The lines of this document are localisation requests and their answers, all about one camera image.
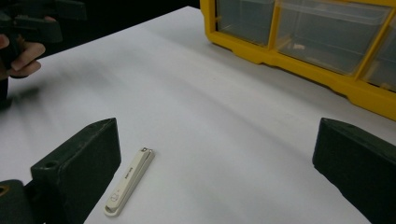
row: clear plastic drawer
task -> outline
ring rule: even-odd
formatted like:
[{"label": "clear plastic drawer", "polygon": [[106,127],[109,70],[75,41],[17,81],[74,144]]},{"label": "clear plastic drawer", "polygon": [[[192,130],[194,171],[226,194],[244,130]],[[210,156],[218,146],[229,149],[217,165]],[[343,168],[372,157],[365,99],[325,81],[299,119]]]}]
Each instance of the clear plastic drawer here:
[{"label": "clear plastic drawer", "polygon": [[396,18],[389,28],[389,35],[364,79],[381,88],[396,91]]},{"label": "clear plastic drawer", "polygon": [[217,0],[218,30],[266,46],[274,6],[275,0]]},{"label": "clear plastic drawer", "polygon": [[279,0],[276,48],[290,57],[352,75],[390,9],[324,0]]}]

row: yellow plastic organizer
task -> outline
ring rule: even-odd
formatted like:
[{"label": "yellow plastic organizer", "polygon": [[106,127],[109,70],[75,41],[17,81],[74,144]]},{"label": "yellow plastic organizer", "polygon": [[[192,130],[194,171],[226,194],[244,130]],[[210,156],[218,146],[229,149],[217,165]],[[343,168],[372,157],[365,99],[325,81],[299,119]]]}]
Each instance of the yellow plastic organizer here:
[{"label": "yellow plastic organizer", "polygon": [[396,121],[395,0],[201,0],[209,41]]}]

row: finger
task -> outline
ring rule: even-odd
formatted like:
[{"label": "finger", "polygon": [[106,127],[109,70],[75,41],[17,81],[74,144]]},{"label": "finger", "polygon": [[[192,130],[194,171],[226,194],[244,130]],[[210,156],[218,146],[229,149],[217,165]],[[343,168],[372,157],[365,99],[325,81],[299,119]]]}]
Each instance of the finger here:
[{"label": "finger", "polygon": [[21,70],[24,66],[31,63],[35,58],[39,57],[46,51],[44,45],[39,43],[24,42],[23,47],[25,48],[25,51],[11,63],[11,66],[15,71]]},{"label": "finger", "polygon": [[24,66],[21,70],[16,71],[13,68],[7,70],[7,74],[11,77],[28,77],[40,68],[41,68],[41,63],[34,60],[34,61],[31,61],[26,66]]},{"label": "finger", "polygon": [[6,35],[0,35],[0,49],[5,48],[9,44],[9,39]]}]

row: white nail clipper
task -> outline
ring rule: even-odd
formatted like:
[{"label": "white nail clipper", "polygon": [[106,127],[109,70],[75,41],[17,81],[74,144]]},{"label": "white nail clipper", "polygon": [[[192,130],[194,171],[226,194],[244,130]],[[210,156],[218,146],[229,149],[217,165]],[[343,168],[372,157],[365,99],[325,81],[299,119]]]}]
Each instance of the white nail clipper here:
[{"label": "white nail clipper", "polygon": [[117,217],[120,214],[123,206],[134,191],[134,188],[148,169],[152,159],[154,159],[154,152],[152,149],[144,147],[136,153],[122,177],[122,180],[107,200],[105,206],[106,216]]}]

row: white table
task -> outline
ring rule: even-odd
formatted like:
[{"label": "white table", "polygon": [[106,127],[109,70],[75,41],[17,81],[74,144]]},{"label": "white table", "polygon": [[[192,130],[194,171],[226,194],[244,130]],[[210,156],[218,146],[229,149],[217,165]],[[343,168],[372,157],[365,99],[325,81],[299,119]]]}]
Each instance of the white table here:
[{"label": "white table", "polygon": [[[85,126],[116,118],[122,163],[86,223],[369,223],[312,164],[321,118],[396,144],[396,122],[334,92],[250,63],[205,37],[198,9],[40,60],[11,80],[0,112],[0,179],[30,167]],[[106,199],[134,154],[156,151],[119,217]]]}]

